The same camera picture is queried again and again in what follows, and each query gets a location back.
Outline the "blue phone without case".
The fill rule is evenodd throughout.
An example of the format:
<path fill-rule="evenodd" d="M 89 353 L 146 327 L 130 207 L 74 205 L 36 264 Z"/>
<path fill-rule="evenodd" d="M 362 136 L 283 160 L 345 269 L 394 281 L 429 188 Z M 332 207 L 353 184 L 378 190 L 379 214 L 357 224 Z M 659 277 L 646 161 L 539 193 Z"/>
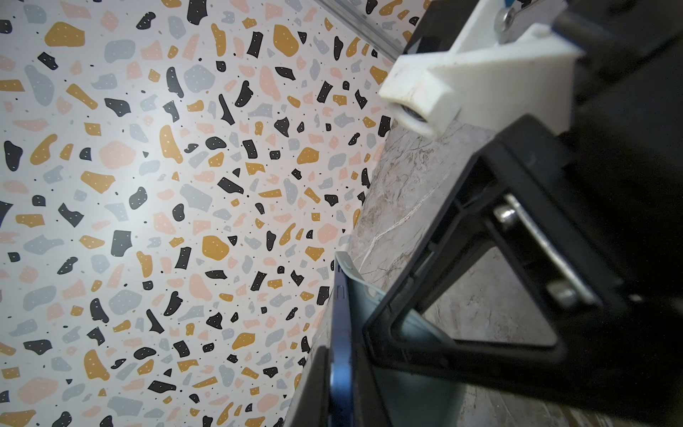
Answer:
<path fill-rule="evenodd" d="M 353 344 L 348 278 L 335 263 L 334 283 L 328 300 L 330 314 L 329 426 L 353 426 Z"/>

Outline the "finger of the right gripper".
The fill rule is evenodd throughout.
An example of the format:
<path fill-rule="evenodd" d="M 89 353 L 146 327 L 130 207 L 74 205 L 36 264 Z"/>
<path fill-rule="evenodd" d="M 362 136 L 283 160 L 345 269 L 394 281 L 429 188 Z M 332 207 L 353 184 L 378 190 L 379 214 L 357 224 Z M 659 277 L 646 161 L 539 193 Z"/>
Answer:
<path fill-rule="evenodd" d="M 552 344 L 453 339 L 418 347 L 454 380 L 524 393 L 624 391 L 630 361 L 617 324 L 624 274 L 599 251 L 587 206 L 565 176 L 571 150 L 524 116 L 475 152 L 407 268 L 389 291 L 391 318 L 427 311 L 497 250 L 555 334 Z"/>

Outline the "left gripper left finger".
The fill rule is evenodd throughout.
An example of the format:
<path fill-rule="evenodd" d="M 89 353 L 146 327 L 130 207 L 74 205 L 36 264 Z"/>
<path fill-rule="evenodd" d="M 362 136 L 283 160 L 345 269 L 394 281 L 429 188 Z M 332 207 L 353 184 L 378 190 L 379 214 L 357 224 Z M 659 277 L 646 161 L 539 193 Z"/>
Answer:
<path fill-rule="evenodd" d="M 286 426 L 323 427 L 328 425 L 330 362 L 326 346 L 311 354 L 287 412 Z"/>

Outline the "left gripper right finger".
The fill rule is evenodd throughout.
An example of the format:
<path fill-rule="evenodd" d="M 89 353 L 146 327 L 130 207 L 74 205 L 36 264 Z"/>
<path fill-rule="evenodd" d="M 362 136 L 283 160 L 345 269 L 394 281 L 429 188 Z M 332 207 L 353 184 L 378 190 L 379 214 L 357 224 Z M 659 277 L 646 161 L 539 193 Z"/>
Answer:
<path fill-rule="evenodd" d="M 353 352 L 352 395 L 354 425 L 390 427 L 387 410 L 365 352 Z"/>

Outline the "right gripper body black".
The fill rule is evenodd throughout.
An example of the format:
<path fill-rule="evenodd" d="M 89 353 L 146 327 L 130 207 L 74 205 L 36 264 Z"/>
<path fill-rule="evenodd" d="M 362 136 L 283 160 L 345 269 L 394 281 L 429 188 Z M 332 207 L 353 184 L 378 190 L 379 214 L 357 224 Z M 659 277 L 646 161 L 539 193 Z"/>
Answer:
<path fill-rule="evenodd" d="M 572 1 L 555 32 L 584 52 L 573 125 L 576 176 L 623 251 L 627 334 L 653 379 L 638 401 L 682 423 L 682 4 Z"/>

